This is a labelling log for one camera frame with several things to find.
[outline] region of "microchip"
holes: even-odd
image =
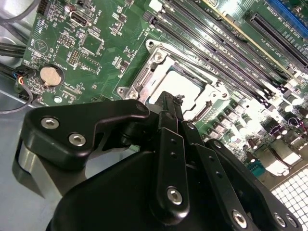
[[[231,107],[239,114],[242,114],[245,111],[245,109],[241,105],[239,105],[237,102],[234,102],[231,105]]]
[[[230,127],[231,124],[233,124],[230,120],[228,120],[225,116],[221,115],[219,118],[219,121],[221,122],[222,125],[225,127]]]
[[[124,14],[121,14],[119,16],[119,21],[122,22],[122,23],[125,23],[126,22],[126,16]]]
[[[208,130],[208,135],[212,137],[213,139],[218,139],[221,137],[221,135],[217,131],[211,128]]]
[[[239,116],[230,108],[226,108],[225,113],[233,121],[239,118]]]
[[[224,133],[227,129],[219,122],[213,124],[213,128],[219,133]]]
[[[84,49],[88,50],[92,54],[98,53],[102,48],[102,41],[94,37],[91,34],[88,34],[86,39],[83,42]]]
[[[128,66],[129,66],[129,62],[123,61],[123,62],[121,63],[121,66],[124,67],[124,68],[126,69],[126,68],[128,68]]]
[[[135,2],[135,0],[125,0],[125,3],[127,4],[127,5],[132,5],[132,4],[134,4],[134,2]]]

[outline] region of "green circuit board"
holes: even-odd
[[[244,79],[249,77],[250,80],[262,82],[246,61],[234,57],[228,49],[213,41],[211,36],[202,31],[201,26],[183,16],[181,11],[173,10],[175,6],[182,7],[209,25],[217,34],[229,40],[245,59],[253,62],[277,82],[282,81],[279,73],[292,79],[299,76],[294,77],[294,73],[304,70],[297,80],[301,84],[297,86],[296,92],[307,99],[308,88],[304,78],[307,70],[303,61],[308,58],[305,30],[300,32],[296,30],[289,21],[277,13],[277,9],[272,7],[270,1],[210,0],[206,2],[207,4],[193,0],[43,0],[42,2],[44,4],[38,9],[23,64],[37,70],[36,75],[25,79],[25,83],[38,95],[37,101],[44,106],[102,102],[106,99],[120,100],[117,88],[129,88],[150,55],[145,46],[148,39],[172,44],[188,57],[199,59],[198,54],[190,49],[191,44],[195,45],[202,54],[214,60],[240,81],[244,82]],[[169,15],[157,12],[153,2],[165,9]],[[306,5],[302,6],[302,13],[305,13],[305,7]],[[246,36],[221,18],[213,8],[232,21]],[[77,23],[76,20],[72,20],[72,13],[68,11],[78,12],[82,20],[88,21],[87,24],[81,25],[82,21]],[[147,13],[165,23],[168,31],[158,30],[145,18]],[[168,22],[170,16],[176,18],[183,26],[172,21]],[[286,52],[276,47],[270,37],[255,26],[256,22],[260,23],[255,19],[258,17],[270,23],[279,34],[277,39],[288,41]],[[196,40],[187,28],[197,33],[199,38],[205,39],[212,49],[201,46],[200,41]],[[302,60],[291,59],[287,55],[288,52],[294,54],[294,57],[302,57]],[[55,87],[47,86],[40,77],[41,69],[51,64],[60,68],[64,74],[61,84]],[[200,61],[199,65],[224,78],[210,64]],[[249,85],[249,88],[257,90],[253,84]],[[61,101],[56,101],[55,97],[60,97]],[[245,101],[245,97],[233,92],[229,100],[217,101],[211,110],[196,122],[201,134],[207,133],[216,117],[223,113],[224,108],[228,107],[232,100],[241,103]],[[259,122],[267,120],[270,116],[259,107],[256,113],[259,114]],[[238,147],[245,143],[245,139],[232,144],[227,137],[221,138],[231,144],[233,151],[238,152],[239,156],[242,154]],[[264,142],[270,140],[270,136],[264,138]]]
[[[221,11],[227,10],[225,2],[217,1],[214,5]],[[124,0],[93,0],[92,7],[85,11],[93,20],[92,25],[87,27],[70,21],[64,13],[62,1],[53,1],[47,15],[38,14],[23,63],[37,70],[46,64],[55,64],[65,74],[64,83],[55,88],[46,88],[38,81],[38,76],[27,81],[31,89],[42,96],[40,103],[57,105],[53,101],[55,95],[63,98],[61,104],[120,99],[115,92],[116,86],[128,87],[148,56],[145,40],[160,39],[157,31],[149,28],[149,23],[142,19],[147,10],[153,12],[148,7],[149,3],[150,0],[136,0],[132,5]],[[236,6],[236,9],[230,9],[234,12],[231,16],[239,19],[242,29],[256,41],[260,35],[241,19],[248,10],[261,13],[286,37],[294,34],[262,1],[243,0]],[[115,30],[122,14],[126,17],[125,22],[120,22],[119,30]],[[302,38],[293,38],[292,42],[307,55],[303,49],[306,42]],[[167,36],[161,40],[173,42]],[[284,57],[275,55],[275,51],[262,41],[259,44],[287,67]]]

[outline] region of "gray cable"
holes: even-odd
[[[25,85],[25,84],[23,84],[23,85],[21,85],[21,86],[22,86],[23,89],[25,89],[25,91],[28,93],[28,95],[29,95],[29,100],[28,100],[24,105],[22,105],[21,107],[18,107],[18,108],[16,108],[16,109],[7,110],[7,111],[0,111],[0,115],[11,114],[11,113],[19,112],[19,111],[21,111],[21,110],[24,110],[26,107],[28,107],[28,105],[29,105],[30,103],[32,103],[32,101],[33,101],[33,94],[32,94],[32,92],[31,92],[30,88],[29,88],[27,85]]]
[[[22,43],[24,43],[24,44],[28,43],[28,38],[25,35],[23,35],[20,31],[18,31],[18,29],[16,29],[11,24],[3,24],[1,26],[3,26],[10,34],[12,34],[15,38],[17,38]]]
[[[28,6],[27,9],[25,9],[24,12],[22,12],[21,14],[15,16],[13,18],[0,19],[0,25],[15,23],[15,22],[18,22],[18,21],[22,20],[23,18],[27,17],[37,7],[37,5],[40,3],[40,1],[41,0],[33,0],[33,2]]]

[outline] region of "black slot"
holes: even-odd
[[[308,73],[308,60],[301,54],[288,40],[281,36],[278,31],[273,28],[258,13],[254,14],[249,20],[249,24],[258,32],[268,38],[268,42],[278,49],[287,59],[289,59],[301,71]]]
[[[76,22],[77,24],[79,24],[81,26],[86,26],[87,23],[88,23],[87,19],[85,19],[84,17],[82,17],[81,15],[79,15],[76,12],[72,12],[71,20]]]

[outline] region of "metal bolt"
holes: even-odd
[[[117,92],[120,93],[120,94],[123,94],[124,90],[123,90],[123,88],[118,88]]]
[[[282,227],[286,227],[285,221],[277,213],[275,213],[275,218],[278,224],[280,224]]]
[[[43,118],[40,124],[46,129],[56,129],[60,125],[58,120],[50,117]]]
[[[142,112],[146,112],[148,110],[142,103],[138,103],[136,106]]]
[[[293,225],[295,228],[297,228],[297,223],[295,222],[295,220],[293,220],[292,217],[290,217],[289,215],[285,215],[288,219],[288,221],[291,223],[291,225]]]
[[[136,98],[138,98],[138,93],[136,91],[131,91],[129,94],[129,98],[135,100]]]
[[[86,138],[78,133],[73,133],[68,137],[69,142],[74,145],[81,147],[86,143]]]
[[[247,221],[245,217],[237,210],[232,211],[232,216],[235,222],[243,229],[247,228]]]
[[[55,96],[54,99],[53,99],[53,101],[54,101],[55,103],[62,103],[62,98],[61,98],[60,96]]]
[[[154,55],[154,60],[155,62],[161,62],[163,60],[163,55],[159,52],[157,52],[155,55]]]
[[[221,148],[221,144],[218,143],[217,141],[214,141],[214,144],[216,145],[216,147]]]
[[[175,205],[180,205],[183,202],[181,193],[175,188],[169,188],[167,190],[168,199]]]
[[[192,123],[187,123],[187,126],[190,128],[190,129],[194,129],[194,125]]]

